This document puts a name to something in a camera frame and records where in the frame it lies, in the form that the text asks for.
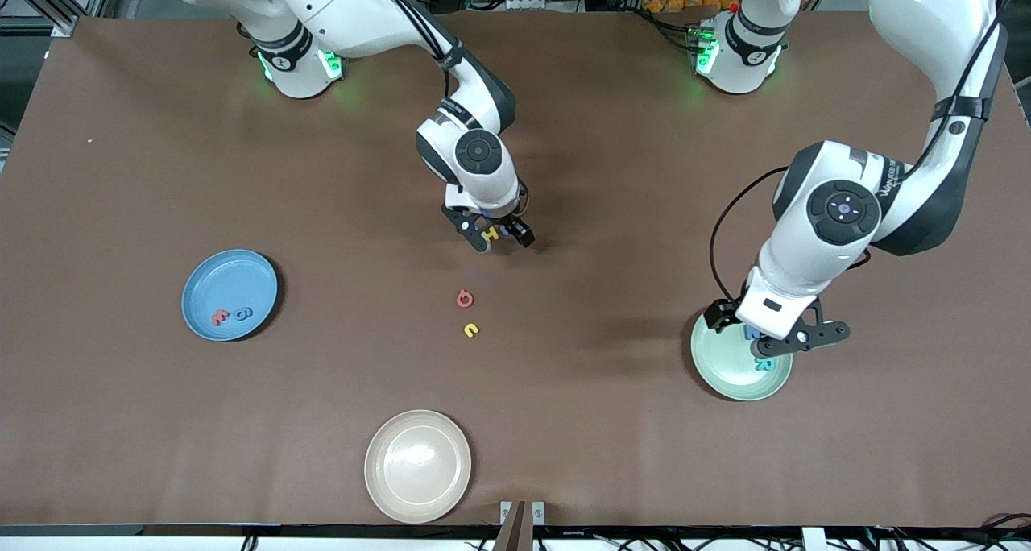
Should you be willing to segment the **pale green plate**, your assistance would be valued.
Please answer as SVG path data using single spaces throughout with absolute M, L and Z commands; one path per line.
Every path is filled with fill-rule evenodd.
M 720 396 L 744 403 L 766 400 L 787 383 L 794 355 L 772 358 L 776 360 L 774 371 L 756 371 L 753 342 L 744 337 L 744 324 L 716 332 L 707 329 L 703 317 L 699 317 L 691 330 L 694 367 Z

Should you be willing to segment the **pale beige plate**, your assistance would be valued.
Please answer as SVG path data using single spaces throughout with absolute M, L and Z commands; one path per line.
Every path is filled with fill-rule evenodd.
M 431 409 L 409 409 L 383 423 L 366 449 L 364 481 L 391 520 L 431 523 L 463 499 L 472 452 L 463 430 Z

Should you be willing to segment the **metal table edge bracket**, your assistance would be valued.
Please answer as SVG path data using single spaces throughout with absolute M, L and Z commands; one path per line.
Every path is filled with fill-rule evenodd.
M 499 504 L 500 529 L 491 551 L 546 551 L 544 538 L 535 532 L 543 528 L 545 503 Z

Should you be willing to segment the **blue plate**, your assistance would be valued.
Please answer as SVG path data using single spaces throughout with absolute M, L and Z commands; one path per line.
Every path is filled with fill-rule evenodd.
M 197 337 L 211 342 L 250 338 L 268 323 L 279 305 L 279 273 L 269 258 L 246 249 L 219 251 L 187 278 L 180 298 L 184 323 Z M 253 309 L 251 319 L 233 319 L 236 309 Z M 231 313 L 220 327 L 210 316 L 218 309 Z

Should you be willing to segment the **aluminium frame profile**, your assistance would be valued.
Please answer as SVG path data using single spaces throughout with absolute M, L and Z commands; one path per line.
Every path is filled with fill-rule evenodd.
M 75 0 L 7 0 L 0 5 L 0 36 L 68 37 L 87 11 Z

